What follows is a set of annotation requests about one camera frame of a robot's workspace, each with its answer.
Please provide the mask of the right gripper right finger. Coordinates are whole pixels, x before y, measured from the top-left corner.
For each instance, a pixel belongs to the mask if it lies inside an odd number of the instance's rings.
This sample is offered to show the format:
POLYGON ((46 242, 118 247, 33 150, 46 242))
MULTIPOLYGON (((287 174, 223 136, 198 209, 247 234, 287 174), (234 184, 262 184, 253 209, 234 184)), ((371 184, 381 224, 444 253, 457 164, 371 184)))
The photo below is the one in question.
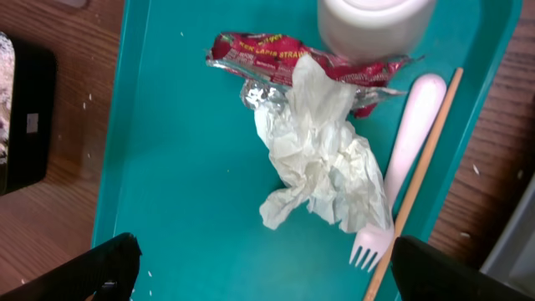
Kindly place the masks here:
POLYGON ((416 237, 396 238, 390 262, 403 301, 534 301, 416 237))

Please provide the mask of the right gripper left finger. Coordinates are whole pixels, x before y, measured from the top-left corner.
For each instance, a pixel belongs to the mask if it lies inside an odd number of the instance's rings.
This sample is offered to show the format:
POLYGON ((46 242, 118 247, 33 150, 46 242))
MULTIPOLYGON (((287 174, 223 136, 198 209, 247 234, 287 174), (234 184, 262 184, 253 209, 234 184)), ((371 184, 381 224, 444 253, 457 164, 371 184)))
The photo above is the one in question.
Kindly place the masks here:
POLYGON ((140 271, 136 237, 122 233, 1 295, 1 301, 129 301, 140 271))

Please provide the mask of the wooden chopstick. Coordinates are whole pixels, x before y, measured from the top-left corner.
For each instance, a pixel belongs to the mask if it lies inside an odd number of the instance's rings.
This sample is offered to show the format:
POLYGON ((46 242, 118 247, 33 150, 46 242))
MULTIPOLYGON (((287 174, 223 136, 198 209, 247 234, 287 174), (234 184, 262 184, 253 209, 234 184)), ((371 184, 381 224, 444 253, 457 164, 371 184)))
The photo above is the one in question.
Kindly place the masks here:
POLYGON ((394 241, 402 233, 402 230, 404 229, 406 221, 410 214, 411 208, 414 205, 415 199, 420 190, 427 169, 431 163, 431 158, 436 149, 436 145, 438 143, 438 140, 440 139, 442 129, 444 127, 444 124, 446 123, 446 118, 450 111, 452 101, 456 95, 459 83, 461 82, 462 74, 463 69, 457 69, 454 73, 451 83, 449 85, 446 85, 447 91, 445 98, 442 101, 441 107, 434 120, 431 130, 427 135, 419 154, 416 156, 416 158, 419 158, 419 161, 416 166, 415 173, 410 180, 409 188, 405 194, 405 198, 400 207, 400 211, 395 220, 395 224, 391 226, 395 230, 394 238, 392 240, 392 243, 388 247, 385 255, 380 259, 379 263, 371 270, 374 275, 371 278, 369 287, 365 293, 364 301, 375 300, 375 297, 379 291, 380 285, 383 281, 383 278, 389 265, 394 241))

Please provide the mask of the white plastic fork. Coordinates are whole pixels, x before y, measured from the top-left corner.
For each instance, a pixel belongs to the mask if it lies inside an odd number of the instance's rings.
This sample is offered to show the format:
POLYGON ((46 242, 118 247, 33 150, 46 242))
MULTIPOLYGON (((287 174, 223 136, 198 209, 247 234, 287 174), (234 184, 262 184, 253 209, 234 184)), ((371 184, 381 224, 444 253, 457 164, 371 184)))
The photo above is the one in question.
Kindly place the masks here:
MULTIPOLYGON (((416 156, 429 134, 447 91, 445 80, 437 74, 424 74, 412 85, 395 139, 384 178, 388 212, 392 212, 397 196, 416 156)), ((393 227, 382 229, 370 223, 355 236, 350 262, 371 271, 392 243, 393 227)))

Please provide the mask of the white tissue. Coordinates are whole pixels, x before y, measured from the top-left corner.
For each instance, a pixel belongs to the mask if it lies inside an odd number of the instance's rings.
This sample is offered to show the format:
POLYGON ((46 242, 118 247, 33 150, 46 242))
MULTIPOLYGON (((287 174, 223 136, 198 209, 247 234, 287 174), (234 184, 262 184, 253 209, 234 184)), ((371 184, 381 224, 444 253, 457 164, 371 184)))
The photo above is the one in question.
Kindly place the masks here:
POLYGON ((310 56, 300 58, 281 109, 254 111, 257 134, 285 186, 260 206, 262 223, 277 229, 306 204, 346 233, 368 224, 392 226, 383 176, 366 138, 347 120, 357 90, 332 80, 310 56))

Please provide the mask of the white paper cup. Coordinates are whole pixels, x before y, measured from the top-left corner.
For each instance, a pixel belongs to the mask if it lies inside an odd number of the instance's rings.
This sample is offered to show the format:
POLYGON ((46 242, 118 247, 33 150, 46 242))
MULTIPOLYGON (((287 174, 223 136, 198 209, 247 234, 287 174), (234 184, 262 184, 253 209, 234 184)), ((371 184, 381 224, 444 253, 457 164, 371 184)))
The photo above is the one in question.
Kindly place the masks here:
POLYGON ((318 30, 352 62, 408 54, 422 40, 436 0, 318 0, 318 30))

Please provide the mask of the white rice pile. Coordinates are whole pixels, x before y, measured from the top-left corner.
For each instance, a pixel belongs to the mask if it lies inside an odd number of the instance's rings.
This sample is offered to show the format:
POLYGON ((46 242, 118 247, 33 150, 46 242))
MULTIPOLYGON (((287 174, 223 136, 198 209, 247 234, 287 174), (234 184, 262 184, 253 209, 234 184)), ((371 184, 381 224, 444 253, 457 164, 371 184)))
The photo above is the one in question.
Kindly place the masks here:
POLYGON ((12 41, 1 33, 0 66, 0 114, 1 114, 1 164, 8 162, 10 120, 13 102, 13 82, 15 73, 15 52, 12 41))

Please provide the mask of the foil wrapper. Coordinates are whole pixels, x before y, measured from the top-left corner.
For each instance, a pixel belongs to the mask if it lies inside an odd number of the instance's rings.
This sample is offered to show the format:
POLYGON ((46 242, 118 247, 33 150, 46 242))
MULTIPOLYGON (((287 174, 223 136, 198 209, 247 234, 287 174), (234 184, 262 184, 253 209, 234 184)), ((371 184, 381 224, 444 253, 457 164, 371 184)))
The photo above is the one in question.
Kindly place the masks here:
POLYGON ((351 109, 356 118, 367 117, 379 102, 402 95, 402 91, 387 85, 400 69, 415 62, 401 55, 357 64, 288 35, 223 32, 208 52, 206 64, 260 85, 266 94, 275 90, 283 94, 293 86, 292 74, 298 60, 307 54, 331 79, 358 87, 351 109))

